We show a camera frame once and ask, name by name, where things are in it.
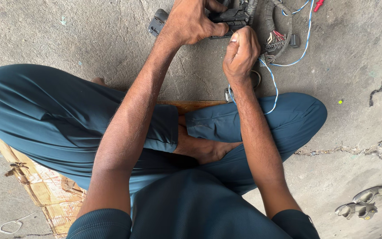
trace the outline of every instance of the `hand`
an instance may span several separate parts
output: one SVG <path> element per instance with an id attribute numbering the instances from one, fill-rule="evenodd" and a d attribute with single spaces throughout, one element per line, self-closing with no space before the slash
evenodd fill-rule
<path id="1" fill-rule="evenodd" d="M 232 88 L 251 81 L 250 71 L 259 55 L 260 45 L 251 27 L 243 27 L 232 35 L 222 64 Z"/>
<path id="2" fill-rule="evenodd" d="M 204 13 L 225 12 L 227 7 L 216 0 L 175 0 L 169 18 L 161 31 L 179 46 L 195 44 L 210 36 L 223 36 L 228 32 L 226 23 L 213 23 Z"/>

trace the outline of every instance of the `red probe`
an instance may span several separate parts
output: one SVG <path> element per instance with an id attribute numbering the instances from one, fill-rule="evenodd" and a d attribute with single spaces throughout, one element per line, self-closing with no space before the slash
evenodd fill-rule
<path id="1" fill-rule="evenodd" d="M 323 0 L 319 0 L 317 3 L 316 3 L 316 7 L 315 9 L 313 9 L 314 12 L 318 11 L 319 7 L 322 6 L 323 4 Z"/>

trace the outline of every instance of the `teal t-shirt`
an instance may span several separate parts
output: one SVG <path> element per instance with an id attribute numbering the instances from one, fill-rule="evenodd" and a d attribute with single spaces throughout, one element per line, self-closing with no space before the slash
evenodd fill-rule
<path id="1" fill-rule="evenodd" d="M 162 178 L 133 195 L 132 215 L 99 209 L 79 217 L 67 239 L 318 239 L 309 217 L 284 210 L 272 220 L 197 169 Z"/>

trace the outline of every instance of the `right hand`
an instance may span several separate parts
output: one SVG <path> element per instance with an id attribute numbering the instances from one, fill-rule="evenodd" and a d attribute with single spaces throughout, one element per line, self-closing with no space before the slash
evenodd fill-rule
<path id="1" fill-rule="evenodd" d="M 232 35 L 222 64 L 232 88 L 251 81 L 250 71 L 259 55 L 260 45 L 251 27 L 243 27 Z"/>

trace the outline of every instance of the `man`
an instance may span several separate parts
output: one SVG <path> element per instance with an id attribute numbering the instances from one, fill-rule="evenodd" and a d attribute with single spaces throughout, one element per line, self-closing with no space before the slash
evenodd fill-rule
<path id="1" fill-rule="evenodd" d="M 234 33 L 223 62 L 236 106 L 178 118 L 156 105 L 178 49 L 228 30 L 204 8 L 226 10 L 216 0 L 175 1 L 127 94 L 50 67 L 0 67 L 0 138 L 88 189 L 68 238 L 319 238 L 282 162 L 321 128 L 326 108 L 287 93 L 263 115 L 275 97 L 252 90 L 260 46 L 250 27 Z M 183 170 L 179 154 L 199 165 Z M 256 187 L 266 216 L 241 197 Z"/>

